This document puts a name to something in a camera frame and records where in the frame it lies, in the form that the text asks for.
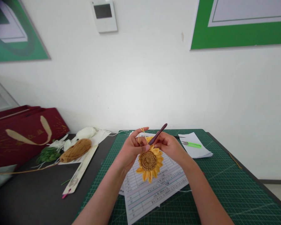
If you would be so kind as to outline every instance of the brown crochet center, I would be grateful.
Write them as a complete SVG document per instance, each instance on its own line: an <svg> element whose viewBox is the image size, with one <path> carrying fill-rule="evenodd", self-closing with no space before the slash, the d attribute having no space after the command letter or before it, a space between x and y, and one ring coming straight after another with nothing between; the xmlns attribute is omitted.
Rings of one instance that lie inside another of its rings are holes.
<svg viewBox="0 0 281 225"><path fill-rule="evenodd" d="M156 156L151 151L142 154L140 160L144 170L146 171L153 170L157 163Z"/></svg>

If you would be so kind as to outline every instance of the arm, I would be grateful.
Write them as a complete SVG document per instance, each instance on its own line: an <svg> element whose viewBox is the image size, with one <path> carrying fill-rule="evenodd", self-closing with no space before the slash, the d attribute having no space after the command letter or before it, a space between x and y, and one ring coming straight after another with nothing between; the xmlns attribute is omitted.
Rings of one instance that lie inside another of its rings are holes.
<svg viewBox="0 0 281 225"><path fill-rule="evenodd" d="M96 192L78 215L73 225L108 223L126 174L133 166L137 155L150 149L144 137L139 138L142 145L140 146L138 138L136 138L140 132L142 132L141 129L138 129L127 138Z"/></svg>
<svg viewBox="0 0 281 225"><path fill-rule="evenodd" d="M190 184L202 224L234 224L217 199L198 164L173 136L162 132L155 141L183 169Z"/></svg>

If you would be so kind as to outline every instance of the printed form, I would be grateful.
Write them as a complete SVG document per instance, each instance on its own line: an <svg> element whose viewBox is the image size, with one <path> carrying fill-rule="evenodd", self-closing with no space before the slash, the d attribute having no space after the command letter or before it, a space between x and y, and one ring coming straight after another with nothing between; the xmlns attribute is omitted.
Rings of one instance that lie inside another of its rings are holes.
<svg viewBox="0 0 281 225"><path fill-rule="evenodd" d="M146 136L151 137L154 134L146 133ZM182 168L165 153L162 153L162 157L163 166L157 179L153 178L151 183L148 180L143 182L142 174L135 172L139 168L138 157L127 173L123 186L128 225L133 224L188 185Z"/></svg>

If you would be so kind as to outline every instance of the cutting mat grid lines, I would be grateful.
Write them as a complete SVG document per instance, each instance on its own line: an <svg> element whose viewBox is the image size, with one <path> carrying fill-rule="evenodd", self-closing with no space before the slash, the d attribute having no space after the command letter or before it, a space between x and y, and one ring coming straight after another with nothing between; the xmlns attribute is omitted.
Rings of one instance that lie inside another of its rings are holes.
<svg viewBox="0 0 281 225"><path fill-rule="evenodd" d="M78 214L95 193L101 180L121 150L130 132L117 135ZM214 155L195 159L219 201L235 224L281 224L281 207L202 129L164 130L171 135L195 132L202 144ZM124 196L119 195L109 224L127 224ZM136 224L200 224L191 192L178 192L155 208Z"/></svg>

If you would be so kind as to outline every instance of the hand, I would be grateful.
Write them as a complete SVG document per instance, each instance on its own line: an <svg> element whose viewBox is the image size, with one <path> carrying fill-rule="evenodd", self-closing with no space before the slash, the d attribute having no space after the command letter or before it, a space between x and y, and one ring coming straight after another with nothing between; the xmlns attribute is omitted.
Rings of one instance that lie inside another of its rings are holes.
<svg viewBox="0 0 281 225"><path fill-rule="evenodd" d="M162 150L180 166L182 166L181 164L185 159L191 158L177 139L165 132L161 132L153 144L155 148Z"/></svg>
<svg viewBox="0 0 281 225"><path fill-rule="evenodd" d="M146 131L149 129L149 127L144 127L143 129ZM140 137L138 139L137 136L141 132L141 129L137 129L126 139L122 149L115 159L115 161L120 164L126 173L133 166L137 155L145 153L150 149L150 146L144 137Z"/></svg>

